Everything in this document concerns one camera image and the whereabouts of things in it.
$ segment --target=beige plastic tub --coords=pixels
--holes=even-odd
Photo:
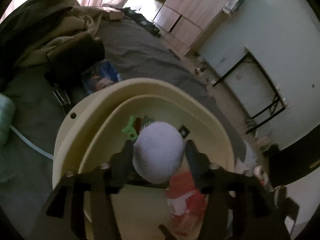
[[[109,161],[113,153],[120,152],[127,135],[121,132],[127,126],[130,116],[147,115],[156,121],[171,124],[176,129],[181,125],[190,130],[187,139],[192,139],[200,152],[206,153],[212,163],[228,167],[229,140],[223,136],[213,119],[206,124],[196,116],[172,101],[157,95],[141,95],[120,104],[105,120],[90,143],[82,159],[79,173],[91,171],[102,163]],[[188,168],[184,158],[180,172]],[[90,198],[84,201],[85,214],[90,220]],[[167,223],[170,218],[164,189],[143,188],[125,185],[117,195],[112,196],[119,231],[123,240],[162,239],[158,225]]]
[[[82,106],[71,111],[77,117],[70,120],[70,114],[60,127],[55,145],[55,158],[53,162],[52,185],[55,187],[67,171],[78,171],[82,159],[99,128],[124,101],[139,95],[158,95],[174,102],[182,109],[187,110],[202,123],[210,123],[210,130],[217,138],[224,138],[224,151],[226,156],[225,168],[233,171],[234,158],[230,140],[226,131],[217,118],[198,101],[179,88],[155,79],[137,78],[129,79],[112,85],[91,96],[88,106]]]

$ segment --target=red bag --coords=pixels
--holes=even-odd
[[[169,184],[165,196],[171,214],[170,227],[177,235],[187,236],[204,217],[206,195],[196,188],[190,171],[173,176]]]

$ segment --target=floor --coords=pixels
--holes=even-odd
[[[160,41],[166,48],[170,49],[180,58],[183,66],[191,73],[195,74],[196,68],[201,68],[204,66],[204,63],[199,62],[196,56],[185,57],[174,47],[172,47],[165,39],[160,38]],[[219,83],[214,88],[212,87],[211,81],[217,80],[219,77],[210,67],[207,68],[201,76],[195,74],[195,78],[207,85],[207,91],[209,95],[216,99],[220,110],[227,117],[238,134],[250,144],[258,156],[258,164],[262,165],[265,172],[268,173],[268,159],[263,157],[262,151],[256,142],[254,134],[245,133],[248,127],[244,120],[248,118],[248,115],[242,108],[238,99],[223,82]]]

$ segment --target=green clip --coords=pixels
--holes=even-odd
[[[138,134],[133,127],[133,123],[134,123],[134,117],[130,116],[127,127],[122,129],[122,133],[128,134],[128,139],[131,141],[134,141],[138,138]]]

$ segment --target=fuzzy ball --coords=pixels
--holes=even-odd
[[[180,168],[185,143],[180,133],[166,122],[153,122],[134,143],[133,166],[145,180],[166,182]]]

